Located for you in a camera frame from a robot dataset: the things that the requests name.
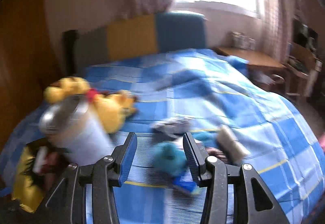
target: headboard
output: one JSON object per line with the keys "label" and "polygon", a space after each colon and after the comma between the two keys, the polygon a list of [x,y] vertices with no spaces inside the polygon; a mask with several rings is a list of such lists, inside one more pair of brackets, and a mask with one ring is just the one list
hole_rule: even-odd
{"label": "headboard", "polygon": [[78,36],[64,32],[68,74],[85,67],[187,48],[206,48],[204,15],[172,11],[120,20]]}

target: bedspread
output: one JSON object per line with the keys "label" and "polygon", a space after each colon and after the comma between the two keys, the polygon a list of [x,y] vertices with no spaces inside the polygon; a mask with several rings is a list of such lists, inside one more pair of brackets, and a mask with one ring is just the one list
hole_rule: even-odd
{"label": "bedspread", "polygon": [[[193,116],[192,132],[218,131],[228,125],[250,151],[244,162],[261,175],[290,223],[300,223],[324,192],[325,156],[298,110],[285,98],[254,86],[211,50],[183,50],[95,65],[86,79],[99,90],[130,90],[139,96],[138,112],[115,145],[136,132],[138,149],[127,182],[115,188],[121,223],[199,223],[205,190],[187,197],[167,188],[168,178],[152,167],[153,121],[175,114]],[[0,173],[12,184],[15,164],[26,141],[40,137],[39,114],[18,125],[0,156]],[[232,215],[229,197],[229,222]]]}

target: yellow plush toy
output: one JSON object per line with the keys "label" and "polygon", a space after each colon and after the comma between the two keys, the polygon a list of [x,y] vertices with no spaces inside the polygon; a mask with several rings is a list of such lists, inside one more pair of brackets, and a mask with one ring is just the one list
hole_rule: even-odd
{"label": "yellow plush toy", "polygon": [[117,94],[94,96],[93,104],[98,117],[107,133],[118,131],[124,124],[125,118],[134,114],[133,107],[137,98],[129,91],[121,90]]}
{"label": "yellow plush toy", "polygon": [[62,101],[67,96],[85,94],[90,89],[88,82],[80,77],[62,78],[44,91],[44,98],[50,104]]}

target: sheer curtain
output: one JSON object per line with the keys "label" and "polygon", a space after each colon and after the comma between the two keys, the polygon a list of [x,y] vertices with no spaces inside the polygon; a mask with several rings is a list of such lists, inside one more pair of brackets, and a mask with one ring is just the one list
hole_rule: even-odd
{"label": "sheer curtain", "polygon": [[287,0],[264,0],[263,43],[261,51],[284,63],[288,57],[292,18]]}

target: silver lid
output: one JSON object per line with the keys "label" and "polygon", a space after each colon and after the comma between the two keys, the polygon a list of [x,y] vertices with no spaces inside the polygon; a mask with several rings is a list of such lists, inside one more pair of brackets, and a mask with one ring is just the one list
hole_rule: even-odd
{"label": "silver lid", "polygon": [[85,95],[68,96],[59,103],[51,105],[41,116],[40,131],[44,134],[57,134],[78,121],[88,109]]}

